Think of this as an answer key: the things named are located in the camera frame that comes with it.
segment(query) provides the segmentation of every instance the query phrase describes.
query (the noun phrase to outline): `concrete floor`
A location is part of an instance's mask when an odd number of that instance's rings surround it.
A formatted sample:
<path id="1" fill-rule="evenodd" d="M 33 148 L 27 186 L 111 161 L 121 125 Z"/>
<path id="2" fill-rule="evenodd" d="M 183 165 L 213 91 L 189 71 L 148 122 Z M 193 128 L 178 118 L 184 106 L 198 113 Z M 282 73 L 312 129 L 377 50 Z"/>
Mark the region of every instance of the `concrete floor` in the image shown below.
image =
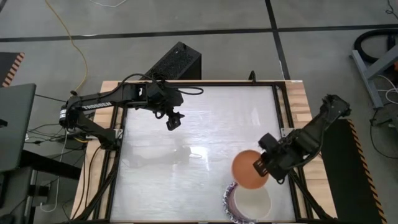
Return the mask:
<path id="1" fill-rule="evenodd" d="M 270 28 L 263 0 L 127 0 L 117 8 L 105 8 L 89 0 L 49 0 L 72 35 L 125 34 L 205 29 Z M 117 4 L 117 0 L 102 0 Z M 387 15 L 385 1 L 373 0 L 272 0 L 278 27 L 318 27 L 396 24 Z M 0 38 L 66 35 L 44 0 L 8 0 L 0 13 Z M 373 175 L 387 221 L 398 223 L 398 161 L 380 156 L 369 138 L 372 104 L 353 61 L 348 57 L 357 36 L 366 30 L 281 32 L 285 59 L 293 80 L 303 80 L 313 115 L 321 97 L 340 95 L 351 103 L 368 166 Z M 188 35 L 122 39 L 78 40 L 86 55 L 89 76 L 81 94 L 100 90 L 104 80 L 120 80 L 131 73 L 145 73 L 171 46 L 182 41 L 202 53 L 203 79 L 247 79 L 255 70 L 263 80 L 283 79 L 272 33 Z M 365 43 L 375 56 L 385 51 L 385 39 Z M 2 52 L 24 52 L 25 59 L 13 85 L 36 83 L 37 93 L 66 99 L 83 78 L 84 65 L 69 41 L 0 43 Z M 29 126 L 56 123 L 61 104 L 36 98 Z M 49 133 L 56 127 L 44 129 Z M 397 133 L 375 128 L 379 149 L 398 156 Z M 43 143 L 27 150 L 43 155 L 60 152 L 62 144 Z M 81 152 L 67 157 L 73 163 Z M 42 175 L 41 179 L 52 179 Z M 61 199 L 53 213 L 37 209 L 35 223 L 65 221 L 61 204 L 71 197 L 76 183 L 62 180 Z M 67 203 L 69 214 L 71 204 Z"/>

